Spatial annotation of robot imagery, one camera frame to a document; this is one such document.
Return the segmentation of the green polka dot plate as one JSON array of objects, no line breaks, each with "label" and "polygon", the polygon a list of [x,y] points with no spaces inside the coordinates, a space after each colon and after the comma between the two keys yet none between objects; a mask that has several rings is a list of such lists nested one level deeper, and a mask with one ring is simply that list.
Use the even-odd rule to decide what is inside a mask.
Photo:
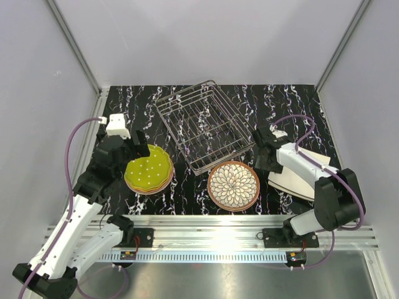
[{"label": "green polka dot plate", "polygon": [[131,160],[124,174],[126,184],[144,191],[160,187],[174,172],[170,155],[165,150],[155,145],[148,147],[150,156]]}]

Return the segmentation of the pink polka dot plate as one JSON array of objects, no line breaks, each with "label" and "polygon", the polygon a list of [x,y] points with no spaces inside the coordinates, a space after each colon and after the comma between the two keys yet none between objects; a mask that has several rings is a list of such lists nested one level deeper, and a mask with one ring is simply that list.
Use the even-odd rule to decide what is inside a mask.
[{"label": "pink polka dot plate", "polygon": [[149,191],[144,191],[142,189],[139,188],[135,188],[133,187],[131,184],[127,183],[127,186],[130,190],[132,190],[133,192],[137,193],[137,194],[141,194],[141,195],[152,195],[152,194],[156,194],[158,192],[161,192],[162,190],[166,189],[168,187],[168,185],[170,184],[170,182],[166,182],[165,184],[161,185],[158,188],[155,189],[151,189]]}]

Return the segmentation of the metal wire dish rack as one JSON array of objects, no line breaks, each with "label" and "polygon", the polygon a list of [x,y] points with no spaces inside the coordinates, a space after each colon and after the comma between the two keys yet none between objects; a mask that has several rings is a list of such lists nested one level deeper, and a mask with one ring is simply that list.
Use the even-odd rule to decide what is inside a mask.
[{"label": "metal wire dish rack", "polygon": [[159,98],[155,108],[195,175],[254,146],[253,127],[214,80]]}]

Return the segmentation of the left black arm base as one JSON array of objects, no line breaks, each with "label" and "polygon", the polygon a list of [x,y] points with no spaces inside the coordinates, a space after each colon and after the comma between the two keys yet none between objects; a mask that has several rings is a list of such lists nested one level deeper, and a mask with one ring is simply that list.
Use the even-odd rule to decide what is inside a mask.
[{"label": "left black arm base", "polygon": [[135,227],[123,233],[122,241],[116,248],[152,248],[154,240],[154,229]]}]

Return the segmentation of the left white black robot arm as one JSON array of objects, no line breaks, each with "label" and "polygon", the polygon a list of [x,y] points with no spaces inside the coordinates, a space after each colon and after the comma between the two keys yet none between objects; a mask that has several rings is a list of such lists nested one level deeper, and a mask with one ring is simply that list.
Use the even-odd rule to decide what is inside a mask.
[{"label": "left white black robot arm", "polygon": [[129,137],[103,135],[49,239],[30,262],[19,263],[14,268],[12,274],[23,284],[23,290],[42,298],[70,298],[79,278],[107,250],[140,245],[133,221],[114,215],[94,237],[77,247],[93,217],[122,180],[127,164],[150,155],[144,132],[138,130],[136,134],[138,143]]}]

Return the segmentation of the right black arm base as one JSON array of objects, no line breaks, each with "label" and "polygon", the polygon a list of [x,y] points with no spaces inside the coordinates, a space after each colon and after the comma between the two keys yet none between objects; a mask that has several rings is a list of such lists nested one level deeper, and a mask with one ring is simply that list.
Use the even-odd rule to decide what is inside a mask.
[{"label": "right black arm base", "polygon": [[305,235],[296,235],[286,228],[263,228],[260,239],[265,248],[318,248],[319,240],[314,232]]}]

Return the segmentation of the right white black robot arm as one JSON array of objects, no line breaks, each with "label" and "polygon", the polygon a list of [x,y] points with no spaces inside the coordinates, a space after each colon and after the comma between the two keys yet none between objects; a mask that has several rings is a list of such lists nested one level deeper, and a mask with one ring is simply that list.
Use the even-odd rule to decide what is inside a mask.
[{"label": "right white black robot arm", "polygon": [[280,174],[287,168],[314,190],[313,209],[286,219],[280,228],[264,229],[265,242],[297,247],[318,231],[333,232],[354,220],[363,223],[365,204],[351,169],[339,170],[309,156],[285,131],[258,128],[252,137],[258,148],[257,171]]}]

